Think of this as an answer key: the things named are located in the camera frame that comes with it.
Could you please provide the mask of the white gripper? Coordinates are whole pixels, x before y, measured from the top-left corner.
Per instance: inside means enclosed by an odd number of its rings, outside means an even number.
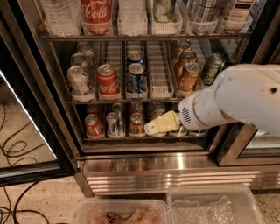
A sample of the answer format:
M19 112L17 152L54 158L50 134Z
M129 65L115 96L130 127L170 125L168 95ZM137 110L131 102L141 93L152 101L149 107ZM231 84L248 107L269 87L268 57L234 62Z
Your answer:
M170 110L144 125L149 136L177 130L180 122L189 130L209 129L233 123L226 103L236 97L236 91L227 86L212 85L183 99L178 105L178 115Z

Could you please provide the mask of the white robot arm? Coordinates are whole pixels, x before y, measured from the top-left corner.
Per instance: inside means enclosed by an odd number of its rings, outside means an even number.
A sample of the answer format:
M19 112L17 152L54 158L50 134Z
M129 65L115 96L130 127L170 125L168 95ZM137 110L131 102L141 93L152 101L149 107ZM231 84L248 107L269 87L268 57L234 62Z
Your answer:
M195 92L144 125L149 136L177 130L210 129L241 122L280 137L280 66L239 64L223 70L214 83Z

